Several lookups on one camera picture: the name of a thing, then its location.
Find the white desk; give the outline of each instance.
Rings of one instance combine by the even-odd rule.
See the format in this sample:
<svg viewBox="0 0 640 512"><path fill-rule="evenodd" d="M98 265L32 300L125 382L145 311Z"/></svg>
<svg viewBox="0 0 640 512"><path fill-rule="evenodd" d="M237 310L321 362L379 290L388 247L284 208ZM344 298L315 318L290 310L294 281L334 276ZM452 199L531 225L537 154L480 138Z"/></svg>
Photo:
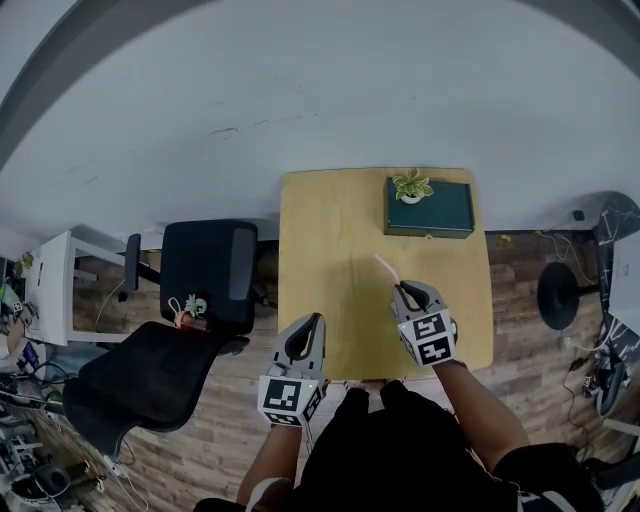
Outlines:
<svg viewBox="0 0 640 512"><path fill-rule="evenodd" d="M66 345L69 341L120 343L123 334L106 334L73 329L73 277L75 259L95 256L124 267L124 256L73 238L66 231L32 251L33 265L25 271L25 299L38 309L29 337Z"/></svg>

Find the white pot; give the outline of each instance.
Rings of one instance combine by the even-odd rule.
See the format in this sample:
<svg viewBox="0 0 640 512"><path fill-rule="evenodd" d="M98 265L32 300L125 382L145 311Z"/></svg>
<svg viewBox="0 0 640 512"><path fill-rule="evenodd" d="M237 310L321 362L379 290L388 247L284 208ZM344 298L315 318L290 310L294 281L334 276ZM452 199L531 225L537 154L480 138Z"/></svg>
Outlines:
<svg viewBox="0 0 640 512"><path fill-rule="evenodd" d="M421 197L402 196L400 199L402 199L402 201L404 203L407 203L407 204L416 204L422 198Z"/></svg>

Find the black office chair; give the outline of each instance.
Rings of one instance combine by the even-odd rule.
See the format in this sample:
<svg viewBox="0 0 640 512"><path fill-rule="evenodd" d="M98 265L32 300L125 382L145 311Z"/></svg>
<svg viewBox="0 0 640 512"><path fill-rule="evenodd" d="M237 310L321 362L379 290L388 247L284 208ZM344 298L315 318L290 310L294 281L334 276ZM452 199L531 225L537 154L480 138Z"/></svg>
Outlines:
<svg viewBox="0 0 640 512"><path fill-rule="evenodd" d="M165 229L160 272L140 263L140 235L127 243L127 288L138 289L138 277L160 285L160 313L173 322L169 299L184 307L189 295L207 302L205 316L215 334L240 335L253 328L251 283L258 229L238 220L177 222Z"/></svg>
<svg viewBox="0 0 640 512"><path fill-rule="evenodd" d="M165 231L160 273L139 262L140 235L129 238L126 280L160 284L162 316L173 321L168 299L190 294L207 302L211 333L147 322L123 343L85 365L63 390L71 425L100 453L117 458L124 435L140 426L176 430L191 417L218 354L238 353L253 328L251 282L257 229L240 221L171 224Z"/></svg>

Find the wooden table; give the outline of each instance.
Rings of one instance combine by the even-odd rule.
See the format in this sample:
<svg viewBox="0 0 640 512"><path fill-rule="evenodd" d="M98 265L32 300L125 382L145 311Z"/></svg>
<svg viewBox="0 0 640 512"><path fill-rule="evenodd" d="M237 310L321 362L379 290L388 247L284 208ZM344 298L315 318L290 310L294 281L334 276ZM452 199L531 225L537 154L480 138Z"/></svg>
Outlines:
<svg viewBox="0 0 640 512"><path fill-rule="evenodd" d="M393 280L435 286L458 323L457 357L469 368L493 360L489 259L473 176L461 169L421 169L432 179L471 184L475 231L468 238L383 234L386 176L408 169L342 169L288 174L282 188L278 328L324 315L329 379L432 374L417 367L399 340L390 310Z"/></svg>

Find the person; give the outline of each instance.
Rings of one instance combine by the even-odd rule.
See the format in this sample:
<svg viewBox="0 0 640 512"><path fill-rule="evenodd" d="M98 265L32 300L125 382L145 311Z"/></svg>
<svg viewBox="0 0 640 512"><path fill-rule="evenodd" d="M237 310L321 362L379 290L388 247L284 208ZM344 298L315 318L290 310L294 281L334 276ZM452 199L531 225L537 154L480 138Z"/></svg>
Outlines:
<svg viewBox="0 0 640 512"><path fill-rule="evenodd" d="M351 386L298 487L302 429L274 426L236 504L207 499L195 511L604 510L572 448L531 445L516 416L462 363L433 368L455 417L398 380L380 391L384 409L369 414L368 393Z"/></svg>

